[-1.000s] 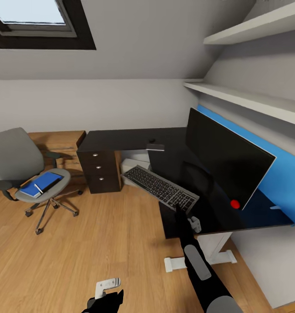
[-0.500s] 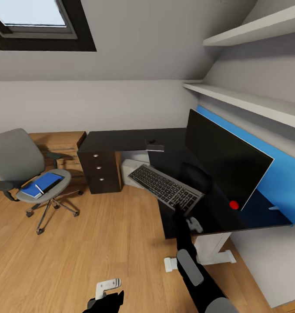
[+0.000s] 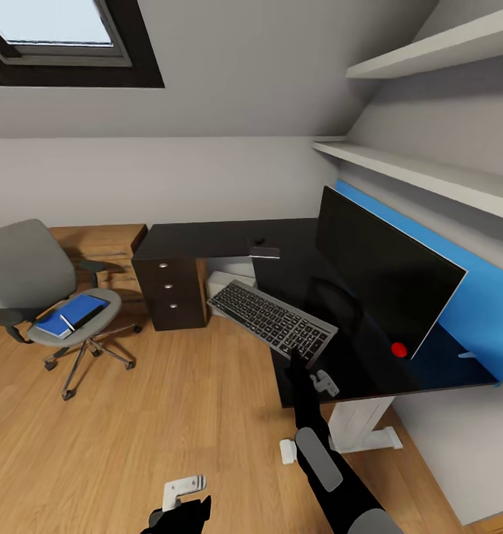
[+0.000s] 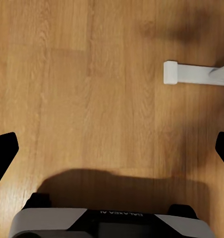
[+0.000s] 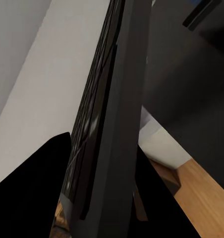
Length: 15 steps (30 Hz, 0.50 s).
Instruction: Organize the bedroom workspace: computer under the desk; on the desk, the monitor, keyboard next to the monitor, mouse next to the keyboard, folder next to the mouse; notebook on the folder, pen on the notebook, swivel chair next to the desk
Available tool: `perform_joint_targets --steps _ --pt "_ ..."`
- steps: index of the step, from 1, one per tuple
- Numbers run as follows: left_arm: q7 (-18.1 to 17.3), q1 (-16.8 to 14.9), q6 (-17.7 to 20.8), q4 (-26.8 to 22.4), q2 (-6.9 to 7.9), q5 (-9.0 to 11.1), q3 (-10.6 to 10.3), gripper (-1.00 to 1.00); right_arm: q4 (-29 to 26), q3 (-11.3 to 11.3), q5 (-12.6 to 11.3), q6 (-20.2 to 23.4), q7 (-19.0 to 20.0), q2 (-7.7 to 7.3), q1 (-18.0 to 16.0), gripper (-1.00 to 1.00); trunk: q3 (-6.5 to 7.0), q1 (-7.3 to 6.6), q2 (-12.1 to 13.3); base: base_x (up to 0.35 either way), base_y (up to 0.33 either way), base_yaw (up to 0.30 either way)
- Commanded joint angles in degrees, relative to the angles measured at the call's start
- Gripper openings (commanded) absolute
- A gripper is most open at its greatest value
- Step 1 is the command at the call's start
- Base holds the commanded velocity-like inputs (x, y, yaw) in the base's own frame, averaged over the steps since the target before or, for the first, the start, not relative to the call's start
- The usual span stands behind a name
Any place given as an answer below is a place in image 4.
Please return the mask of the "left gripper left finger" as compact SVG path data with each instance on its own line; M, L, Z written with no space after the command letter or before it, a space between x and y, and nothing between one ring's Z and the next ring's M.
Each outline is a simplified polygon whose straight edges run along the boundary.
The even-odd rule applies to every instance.
M0 135L0 180L18 151L18 140L14 132Z

